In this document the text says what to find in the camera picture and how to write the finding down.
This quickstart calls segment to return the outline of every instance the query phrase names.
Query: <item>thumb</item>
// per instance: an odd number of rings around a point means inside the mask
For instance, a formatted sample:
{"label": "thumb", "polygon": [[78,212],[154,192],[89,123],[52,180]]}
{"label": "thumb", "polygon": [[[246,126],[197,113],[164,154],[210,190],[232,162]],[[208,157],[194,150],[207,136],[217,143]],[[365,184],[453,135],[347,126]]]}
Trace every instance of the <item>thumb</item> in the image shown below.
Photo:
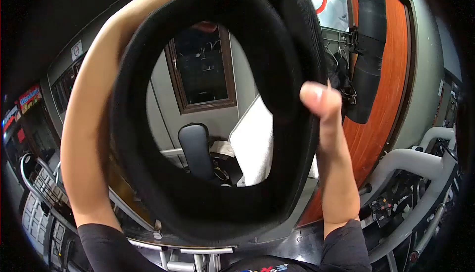
{"label": "thumb", "polygon": [[341,94],[317,82],[307,81],[300,89],[300,100],[313,114],[320,117],[320,125],[341,125]]}
{"label": "thumb", "polygon": [[320,118],[320,149],[331,152],[341,145],[341,94],[317,82],[307,81],[300,89],[300,100]]}

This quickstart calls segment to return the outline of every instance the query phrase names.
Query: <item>fingernail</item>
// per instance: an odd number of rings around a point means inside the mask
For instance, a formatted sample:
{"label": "fingernail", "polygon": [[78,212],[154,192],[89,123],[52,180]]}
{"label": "fingernail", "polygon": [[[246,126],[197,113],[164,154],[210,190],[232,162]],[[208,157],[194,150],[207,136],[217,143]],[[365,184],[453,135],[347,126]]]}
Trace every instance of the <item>fingernail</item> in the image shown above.
{"label": "fingernail", "polygon": [[322,99],[323,88],[311,82],[305,82],[300,89],[300,98],[307,102],[319,103]]}

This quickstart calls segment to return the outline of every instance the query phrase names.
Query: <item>black ceiling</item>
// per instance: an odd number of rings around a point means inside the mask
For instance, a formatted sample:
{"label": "black ceiling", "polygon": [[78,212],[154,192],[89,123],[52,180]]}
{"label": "black ceiling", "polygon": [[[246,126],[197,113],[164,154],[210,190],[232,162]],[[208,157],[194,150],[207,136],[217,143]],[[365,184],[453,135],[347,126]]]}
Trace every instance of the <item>black ceiling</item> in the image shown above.
{"label": "black ceiling", "polygon": [[74,35],[115,1],[1,0],[2,113],[46,74]]}

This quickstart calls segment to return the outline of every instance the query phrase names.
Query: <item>printed graphic on shirt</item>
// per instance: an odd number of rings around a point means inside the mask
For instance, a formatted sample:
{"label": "printed graphic on shirt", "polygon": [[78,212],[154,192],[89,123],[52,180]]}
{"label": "printed graphic on shirt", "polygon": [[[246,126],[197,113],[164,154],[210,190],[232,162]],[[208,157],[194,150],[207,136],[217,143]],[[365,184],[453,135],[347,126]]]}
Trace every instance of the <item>printed graphic on shirt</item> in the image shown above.
{"label": "printed graphic on shirt", "polygon": [[278,266],[270,266],[270,267],[262,267],[261,269],[258,270],[242,270],[242,271],[235,271],[235,272],[278,272],[278,271],[284,271],[287,270],[288,264],[283,264],[283,265],[278,265]]}

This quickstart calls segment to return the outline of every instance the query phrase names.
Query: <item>black sleeve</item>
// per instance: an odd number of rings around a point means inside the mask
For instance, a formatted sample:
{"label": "black sleeve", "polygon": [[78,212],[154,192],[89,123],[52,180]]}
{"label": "black sleeve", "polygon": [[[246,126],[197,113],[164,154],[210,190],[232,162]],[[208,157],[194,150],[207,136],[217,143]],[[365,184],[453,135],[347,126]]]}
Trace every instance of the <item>black sleeve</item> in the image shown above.
{"label": "black sleeve", "polygon": [[94,272],[165,272],[141,255],[124,234],[114,228],[88,223],[77,231]]}
{"label": "black sleeve", "polygon": [[352,219],[325,238],[319,267],[325,269],[326,266],[337,266],[346,271],[371,271],[370,258],[359,221]]}

